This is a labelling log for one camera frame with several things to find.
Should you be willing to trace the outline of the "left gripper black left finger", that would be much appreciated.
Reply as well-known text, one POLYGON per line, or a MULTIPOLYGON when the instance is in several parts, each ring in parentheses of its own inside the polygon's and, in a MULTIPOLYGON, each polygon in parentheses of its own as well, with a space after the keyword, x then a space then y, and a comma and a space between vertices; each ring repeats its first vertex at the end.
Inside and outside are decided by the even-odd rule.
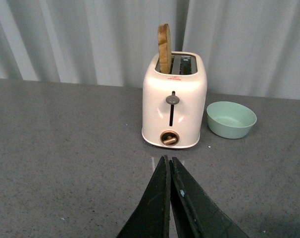
POLYGON ((171 171, 168 157, 162 156, 144 194, 119 238, 167 238, 170 222, 171 171))

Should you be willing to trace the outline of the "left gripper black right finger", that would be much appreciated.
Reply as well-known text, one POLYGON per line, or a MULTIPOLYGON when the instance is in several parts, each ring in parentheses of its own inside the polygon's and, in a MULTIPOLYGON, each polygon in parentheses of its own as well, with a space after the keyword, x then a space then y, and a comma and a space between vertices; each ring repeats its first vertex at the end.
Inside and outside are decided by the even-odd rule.
POLYGON ((180 238, 247 238, 248 235, 211 200, 182 163, 173 157, 171 204, 180 238))

